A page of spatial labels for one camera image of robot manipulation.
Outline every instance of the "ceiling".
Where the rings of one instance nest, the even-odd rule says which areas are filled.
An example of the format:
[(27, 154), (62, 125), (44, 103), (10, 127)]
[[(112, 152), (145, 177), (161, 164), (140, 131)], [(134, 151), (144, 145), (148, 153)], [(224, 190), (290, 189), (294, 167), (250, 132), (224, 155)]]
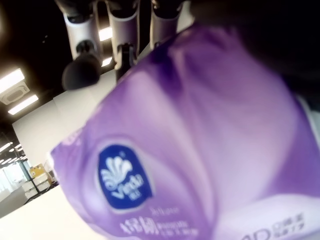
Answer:
[[(141, 0), (140, 50), (149, 43), (150, 0)], [(109, 27), (107, 8), (98, 3), (99, 28)], [(21, 100), (36, 94), (39, 100), (21, 112), (10, 115), (8, 110), (17, 103), (0, 102), (0, 147), (18, 139), (12, 123), (34, 109), (49, 102), (64, 90), (61, 78), (64, 68), (72, 61), (64, 18), (54, 0), (0, 0), (0, 78), (20, 68), (30, 89)], [(105, 58), (112, 56), (112, 44), (102, 42)], [(102, 73), (114, 68), (115, 63), (103, 67)], [(8, 149), (0, 159), (11, 158)]]

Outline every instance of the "fluorescent light panel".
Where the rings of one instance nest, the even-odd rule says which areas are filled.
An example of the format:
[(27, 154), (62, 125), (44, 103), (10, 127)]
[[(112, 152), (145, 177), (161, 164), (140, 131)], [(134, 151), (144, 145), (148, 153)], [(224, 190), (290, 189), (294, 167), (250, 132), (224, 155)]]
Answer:
[(6, 148), (8, 148), (10, 146), (10, 143), (7, 143), (6, 145), (0, 147), (0, 152), (2, 152), (3, 150), (5, 150)]
[(9, 161), (9, 163), (12, 163), (14, 160), (17, 160), (17, 157), (11, 159), (11, 160)]
[(14, 70), (0, 79), (0, 94), (25, 79), (21, 69)]
[(22, 109), (28, 107), (30, 104), (34, 103), (38, 99), (39, 98), (37, 97), (37, 95), (33, 95), (33, 96), (27, 98), (26, 100), (24, 100), (23, 102), (19, 103), (17, 106), (12, 108), (11, 110), (9, 110), (8, 113), (10, 113), (11, 115), (15, 115), (16, 113), (18, 113)]
[(9, 162), (11, 159), (12, 159), (12, 158), (9, 158), (9, 159), (5, 160), (5, 161), (2, 163), (2, 165), (5, 165), (5, 164), (6, 164), (7, 162)]
[(107, 28), (101, 29), (99, 31), (99, 38), (100, 38), (101, 42), (112, 38), (112, 27), (107, 27)]
[(112, 60), (112, 56), (111, 57), (108, 57), (107, 59), (103, 60), (102, 62), (102, 67), (104, 66), (107, 66), (111, 63), (111, 60)]

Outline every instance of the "air conditioning vent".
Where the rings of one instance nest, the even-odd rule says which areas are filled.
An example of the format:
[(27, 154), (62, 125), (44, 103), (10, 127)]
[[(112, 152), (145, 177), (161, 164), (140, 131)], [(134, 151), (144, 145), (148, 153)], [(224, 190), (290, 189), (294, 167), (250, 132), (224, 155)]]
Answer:
[(9, 105), (30, 92), (25, 82), (19, 82), (10, 89), (0, 94), (0, 101), (5, 105)]

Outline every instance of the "blue logo badge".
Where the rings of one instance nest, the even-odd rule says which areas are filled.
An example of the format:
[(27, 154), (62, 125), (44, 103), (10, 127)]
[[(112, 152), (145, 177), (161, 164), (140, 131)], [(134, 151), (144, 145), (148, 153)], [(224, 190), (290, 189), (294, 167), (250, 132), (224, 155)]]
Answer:
[(111, 145), (99, 155), (99, 182), (109, 204), (115, 209), (131, 209), (152, 197), (147, 175), (135, 152)]

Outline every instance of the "plastic packaging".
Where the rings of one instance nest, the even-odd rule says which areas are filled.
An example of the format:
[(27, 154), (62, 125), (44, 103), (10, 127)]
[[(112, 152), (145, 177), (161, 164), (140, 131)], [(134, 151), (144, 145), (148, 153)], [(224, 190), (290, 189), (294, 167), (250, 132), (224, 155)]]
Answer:
[(69, 202), (110, 240), (320, 231), (305, 113), (233, 30), (196, 25), (156, 48), (51, 155)]

